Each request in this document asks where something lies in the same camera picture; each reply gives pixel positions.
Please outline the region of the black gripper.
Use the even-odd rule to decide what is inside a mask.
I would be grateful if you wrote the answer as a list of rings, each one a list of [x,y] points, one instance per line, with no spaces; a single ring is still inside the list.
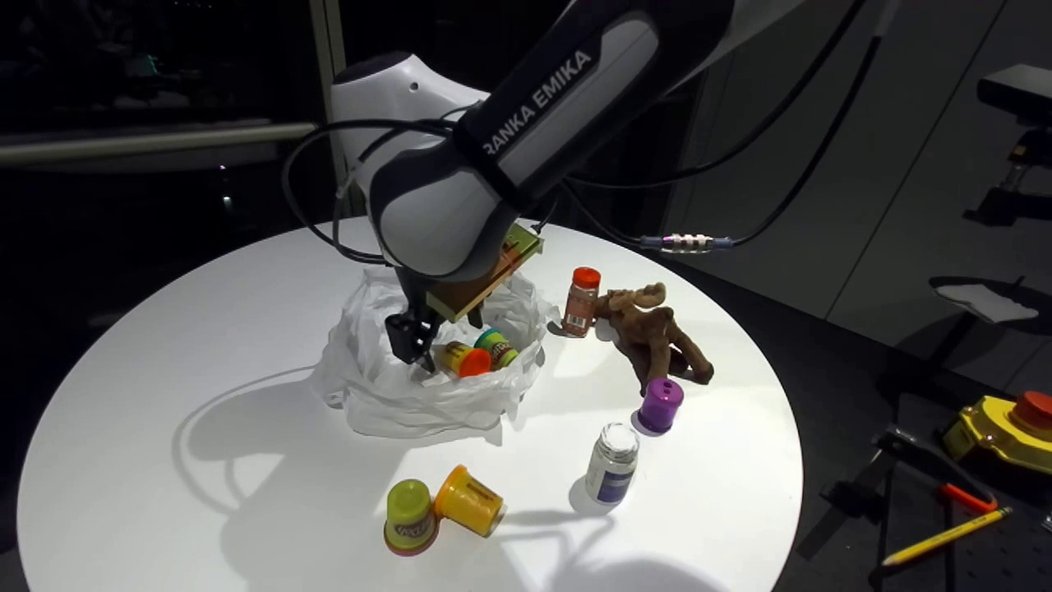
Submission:
[[[420,289],[408,292],[408,305],[386,320],[390,356],[404,365],[420,363],[432,351],[432,342],[445,317],[424,303]]]

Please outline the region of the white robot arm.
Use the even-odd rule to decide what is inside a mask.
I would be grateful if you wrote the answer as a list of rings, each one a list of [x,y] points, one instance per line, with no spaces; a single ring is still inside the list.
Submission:
[[[505,228],[658,99],[801,0],[569,0],[490,91],[387,54],[338,74],[331,116],[408,305],[386,320],[416,365],[432,285],[484,279]]]

